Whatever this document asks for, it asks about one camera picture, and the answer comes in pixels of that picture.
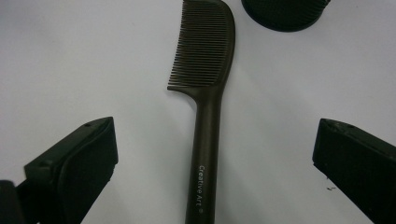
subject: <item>white surface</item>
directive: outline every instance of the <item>white surface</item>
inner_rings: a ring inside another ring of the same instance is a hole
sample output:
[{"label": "white surface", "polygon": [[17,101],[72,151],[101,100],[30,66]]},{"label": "white surface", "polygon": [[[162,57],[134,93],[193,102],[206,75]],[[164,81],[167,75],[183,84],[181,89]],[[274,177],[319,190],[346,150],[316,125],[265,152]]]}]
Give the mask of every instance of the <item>white surface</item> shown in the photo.
[{"label": "white surface", "polygon": [[[298,33],[239,0],[223,97],[218,224],[371,221],[312,165],[320,118],[396,145],[396,2],[333,0]],[[195,106],[166,90],[181,0],[0,2],[0,179],[113,116],[120,154],[84,224],[184,223]]]}]

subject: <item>black cylindrical object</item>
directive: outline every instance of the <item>black cylindrical object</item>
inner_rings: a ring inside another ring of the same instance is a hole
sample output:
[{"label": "black cylindrical object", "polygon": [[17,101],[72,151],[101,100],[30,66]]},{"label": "black cylindrical object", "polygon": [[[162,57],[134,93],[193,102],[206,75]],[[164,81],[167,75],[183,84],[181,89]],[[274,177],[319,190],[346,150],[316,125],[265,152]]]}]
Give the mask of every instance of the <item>black cylindrical object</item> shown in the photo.
[{"label": "black cylindrical object", "polygon": [[300,31],[315,23],[330,0],[242,0],[247,14],[276,31]]}]

